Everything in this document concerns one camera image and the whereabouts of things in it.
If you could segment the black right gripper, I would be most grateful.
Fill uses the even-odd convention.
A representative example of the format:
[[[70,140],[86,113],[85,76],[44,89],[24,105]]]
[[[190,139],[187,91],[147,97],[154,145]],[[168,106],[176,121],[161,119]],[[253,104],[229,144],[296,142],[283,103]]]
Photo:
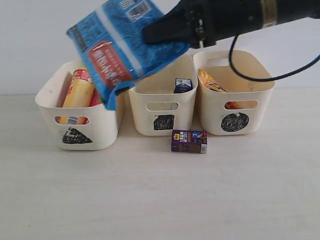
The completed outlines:
[[[259,0],[181,0],[167,14],[142,29],[148,45],[188,43],[193,49],[262,28]]]

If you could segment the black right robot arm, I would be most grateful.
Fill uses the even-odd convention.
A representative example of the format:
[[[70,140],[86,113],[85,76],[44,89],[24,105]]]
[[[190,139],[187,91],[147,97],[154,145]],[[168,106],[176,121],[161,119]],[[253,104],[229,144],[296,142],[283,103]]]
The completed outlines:
[[[181,0],[144,27],[146,44],[184,42],[192,49],[292,21],[320,17],[318,0]]]

